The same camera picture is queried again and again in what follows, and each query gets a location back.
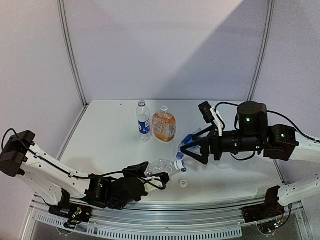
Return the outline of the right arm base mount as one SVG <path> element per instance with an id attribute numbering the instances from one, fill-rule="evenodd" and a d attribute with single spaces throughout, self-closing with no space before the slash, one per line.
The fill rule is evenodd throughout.
<path id="1" fill-rule="evenodd" d="M 262 235 L 273 235 L 290 219 L 293 204 L 288 205 L 288 215 L 286 216 L 285 206 L 279 203 L 278 193 L 280 188 L 279 185 L 269 188 L 266 191 L 263 203 L 241 208 L 244 222 L 246 224 L 256 223 L 256 227 Z"/>

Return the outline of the white water-bottle cap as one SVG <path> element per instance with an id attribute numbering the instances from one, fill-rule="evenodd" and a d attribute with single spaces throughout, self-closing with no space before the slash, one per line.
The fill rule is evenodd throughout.
<path id="1" fill-rule="evenodd" d="M 181 180 L 179 181 L 179 186 L 180 186 L 181 188 L 186 188 L 186 187 L 188 186 L 188 181 L 185 180 L 185 179 L 181 179 Z"/>

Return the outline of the clear unlabelled plastic bottle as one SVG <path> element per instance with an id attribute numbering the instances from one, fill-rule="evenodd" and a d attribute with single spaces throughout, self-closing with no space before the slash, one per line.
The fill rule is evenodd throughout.
<path id="1" fill-rule="evenodd" d="M 174 161 L 167 159 L 158 159 L 150 163 L 145 171 L 147 177 L 151 177 L 160 173 L 167 173 L 169 177 L 172 177 L 179 173 L 174 166 Z"/>

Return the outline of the Pepsi bottle blue label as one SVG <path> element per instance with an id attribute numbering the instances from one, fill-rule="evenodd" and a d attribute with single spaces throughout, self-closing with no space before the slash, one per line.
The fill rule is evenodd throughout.
<path id="1" fill-rule="evenodd" d="M 136 109 L 136 117 L 138 122 L 139 138 L 143 142 L 148 142 L 152 137 L 150 124 L 150 109 L 144 100 L 138 101 Z"/>

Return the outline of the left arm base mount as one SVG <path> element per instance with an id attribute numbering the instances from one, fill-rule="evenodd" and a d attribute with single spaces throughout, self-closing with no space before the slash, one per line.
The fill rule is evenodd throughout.
<path id="1" fill-rule="evenodd" d="M 92 216 L 93 208 L 87 205 L 80 205 L 70 202 L 71 195 L 64 189 L 61 190 L 62 196 L 57 205 L 49 206 L 49 213 L 58 217 L 65 218 L 64 228 L 75 230 L 77 225 L 88 223 Z"/>

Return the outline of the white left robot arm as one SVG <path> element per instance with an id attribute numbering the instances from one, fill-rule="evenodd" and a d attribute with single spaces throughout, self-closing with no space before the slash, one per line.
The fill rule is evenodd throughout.
<path id="1" fill-rule="evenodd" d="M 32 131 L 17 133 L 10 128 L 8 132 L 12 136 L 3 138 L 0 144 L 1 172 L 26 183 L 63 217 L 75 211 L 71 198 L 101 209 L 122 210 L 151 191 L 165 190 L 170 181 L 164 171 L 147 174 L 149 162 L 104 174 L 81 172 L 42 150 L 34 142 Z"/>

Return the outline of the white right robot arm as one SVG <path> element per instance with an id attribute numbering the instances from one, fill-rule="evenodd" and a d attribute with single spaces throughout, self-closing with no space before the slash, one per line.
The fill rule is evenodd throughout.
<path id="1" fill-rule="evenodd" d="M 264 103 L 246 101 L 238 104 L 234 129 L 226 131 L 217 106 L 207 101 L 201 103 L 199 110 L 210 127 L 192 135 L 192 141 L 180 147 L 180 151 L 203 165 L 209 157 L 220 161 L 224 153 L 235 158 L 239 153 L 251 153 L 248 161 L 255 155 L 281 161 L 320 162 L 320 139 L 304 134 L 293 122 L 290 125 L 268 124 L 271 113 Z"/>

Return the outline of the white blue-top bottle cap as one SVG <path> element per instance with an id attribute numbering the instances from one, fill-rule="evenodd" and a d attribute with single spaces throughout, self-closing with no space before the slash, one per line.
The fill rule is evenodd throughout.
<path id="1" fill-rule="evenodd" d="M 182 159 L 174 161 L 174 167 L 177 171 L 180 171 L 183 173 L 187 171 L 185 162 Z"/>

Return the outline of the orange label crushed bottle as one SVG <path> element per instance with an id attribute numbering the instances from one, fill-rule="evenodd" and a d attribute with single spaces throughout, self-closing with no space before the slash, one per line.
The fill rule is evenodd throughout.
<path id="1" fill-rule="evenodd" d="M 157 139 L 162 142 L 171 142 L 177 131 L 176 118 L 169 112 L 169 108 L 162 105 L 152 117 L 152 130 Z"/>

